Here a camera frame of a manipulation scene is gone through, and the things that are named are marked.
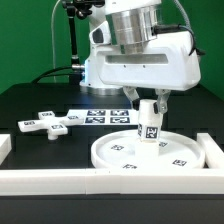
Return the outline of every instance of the sticker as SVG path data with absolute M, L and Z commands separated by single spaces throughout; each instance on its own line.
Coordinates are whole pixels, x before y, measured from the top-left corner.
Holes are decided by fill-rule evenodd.
M 111 116 L 129 116 L 128 110 L 111 110 Z
M 87 116 L 105 116 L 105 110 L 88 110 Z
M 176 159 L 176 160 L 173 162 L 173 164 L 174 164 L 174 165 L 177 165 L 177 166 L 185 166 L 186 163 L 187 163 L 186 161 L 178 160 L 178 159 Z
M 146 138 L 156 139 L 158 135 L 158 128 L 147 127 L 146 129 Z
M 123 148 L 124 148 L 124 146 L 121 146 L 121 145 L 114 145 L 113 147 L 111 147 L 111 149 L 117 150 L 117 151 L 120 151 Z
M 64 128 L 62 125 L 52 125 L 51 127 L 53 129 L 62 129 L 62 128 Z
M 137 166 L 131 165 L 131 164 L 126 164 L 123 166 L 124 169 L 137 169 Z
M 51 112 L 45 112 L 45 113 L 42 113 L 42 116 L 44 116 L 44 117 L 53 116 L 53 114 Z
M 69 120 L 76 120 L 76 119 L 79 119 L 79 117 L 78 116 L 69 116 L 68 119 Z
M 142 135 L 142 125 L 141 124 L 139 124 L 138 125 L 138 135 L 141 137 L 141 135 Z
M 110 118 L 110 123 L 111 124 L 127 124 L 130 123 L 130 118 L 129 117 L 111 117 Z
M 34 121 L 25 121 L 24 125 L 34 125 L 35 122 Z
M 166 143 L 166 142 L 160 142 L 159 143 L 159 146 L 163 147 L 163 148 L 166 147 L 167 145 L 168 145 L 168 143 Z
M 105 117 L 87 117 L 86 124 L 105 123 Z

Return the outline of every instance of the green backdrop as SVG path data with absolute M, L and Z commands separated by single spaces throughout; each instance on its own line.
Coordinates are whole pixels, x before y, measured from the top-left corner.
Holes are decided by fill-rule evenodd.
M 0 0 L 0 92 L 13 84 L 30 82 L 53 67 L 51 15 L 56 2 Z M 191 19 L 198 47 L 206 51 L 200 63 L 201 84 L 224 99 L 224 1 L 181 0 L 181 3 Z M 183 23 L 172 0 L 163 0 L 162 10 L 166 23 Z M 84 61 L 89 54 L 88 20 L 77 20 L 76 24 L 79 56 Z M 57 66 L 69 65 L 68 22 L 61 6 L 56 12 L 55 32 Z

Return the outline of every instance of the white plastic rim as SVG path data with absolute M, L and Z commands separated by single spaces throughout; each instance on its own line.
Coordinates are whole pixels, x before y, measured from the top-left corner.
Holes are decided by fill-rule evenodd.
M 135 156 L 137 130 L 105 135 L 94 142 L 91 160 L 95 168 L 125 168 L 153 170 L 155 168 L 203 168 L 205 152 L 194 140 L 161 131 L 158 157 L 147 164 Z

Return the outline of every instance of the black table surface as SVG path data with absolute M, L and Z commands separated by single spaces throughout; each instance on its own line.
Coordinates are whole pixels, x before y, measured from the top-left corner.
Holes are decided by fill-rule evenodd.
M 156 99 L 139 89 L 141 98 Z M 130 109 L 124 95 L 81 93 L 67 84 L 18 84 L 0 95 L 0 133 L 11 134 L 12 151 L 0 169 L 92 167 L 90 149 L 99 137 L 137 126 L 74 126 L 48 141 L 46 130 L 21 133 L 18 121 L 38 112 L 64 116 L 69 109 Z M 196 139 L 209 133 L 224 149 L 224 102 L 202 86 L 172 92 L 163 130 Z M 224 223 L 223 195 L 69 195 L 0 197 L 1 223 Z

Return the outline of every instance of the black cable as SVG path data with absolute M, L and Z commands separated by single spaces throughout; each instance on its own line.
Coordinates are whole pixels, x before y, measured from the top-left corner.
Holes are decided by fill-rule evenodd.
M 66 69 L 72 69 L 72 66 L 63 66 L 63 67 L 58 67 L 58 68 L 48 70 L 48 71 L 44 72 L 43 74 L 41 74 L 40 76 L 38 76 L 37 78 L 35 78 L 31 83 L 38 83 L 39 80 L 41 80 L 42 78 L 45 78 L 54 72 L 63 71 Z
M 189 56 L 191 56 L 195 50 L 196 50 L 197 55 L 200 55 L 200 56 L 205 55 L 204 51 L 199 50 L 196 47 L 196 40 L 195 40 L 194 32 L 191 30 L 191 28 L 189 28 L 187 26 L 183 26 L 183 25 L 179 25 L 179 24 L 157 25 L 154 27 L 153 32 L 154 32 L 154 34 L 164 34 L 164 33 L 179 32 L 181 30 L 187 30 L 191 34 L 191 37 L 193 40 Z

